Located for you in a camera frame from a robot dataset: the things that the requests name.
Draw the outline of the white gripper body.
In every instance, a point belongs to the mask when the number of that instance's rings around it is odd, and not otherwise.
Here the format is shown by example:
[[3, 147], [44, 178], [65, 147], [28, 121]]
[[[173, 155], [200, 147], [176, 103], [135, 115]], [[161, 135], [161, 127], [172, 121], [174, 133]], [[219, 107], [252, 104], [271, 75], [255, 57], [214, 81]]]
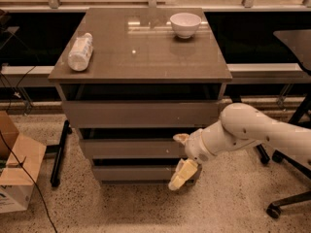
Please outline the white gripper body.
[[212, 158], [211, 153], [205, 148], [202, 140], [202, 129], [198, 129], [188, 135], [185, 142], [185, 153], [188, 158], [202, 164]]

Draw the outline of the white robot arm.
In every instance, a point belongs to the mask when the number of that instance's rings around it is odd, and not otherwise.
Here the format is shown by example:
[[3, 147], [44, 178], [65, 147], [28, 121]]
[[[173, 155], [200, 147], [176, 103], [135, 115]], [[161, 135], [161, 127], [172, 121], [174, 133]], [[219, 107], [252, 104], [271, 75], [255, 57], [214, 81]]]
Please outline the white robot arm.
[[217, 122], [173, 139], [185, 147], [187, 159], [178, 162], [168, 187], [181, 188], [198, 166], [224, 151], [254, 147], [261, 143], [287, 154], [308, 156], [311, 153], [311, 130], [273, 119], [258, 109], [233, 103], [220, 113]]

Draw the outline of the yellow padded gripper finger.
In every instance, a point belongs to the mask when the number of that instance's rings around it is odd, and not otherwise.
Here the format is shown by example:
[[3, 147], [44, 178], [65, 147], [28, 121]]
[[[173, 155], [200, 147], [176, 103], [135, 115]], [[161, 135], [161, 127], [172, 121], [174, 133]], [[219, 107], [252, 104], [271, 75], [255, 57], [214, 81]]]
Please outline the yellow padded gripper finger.
[[178, 190], [188, 181], [198, 170], [198, 164], [192, 159], [181, 159], [178, 162], [168, 187], [170, 190]]
[[173, 136], [173, 140], [177, 143], [182, 144], [183, 146], [186, 144], [188, 138], [189, 138], [189, 134], [187, 133], [181, 133], [181, 134], [176, 134]]

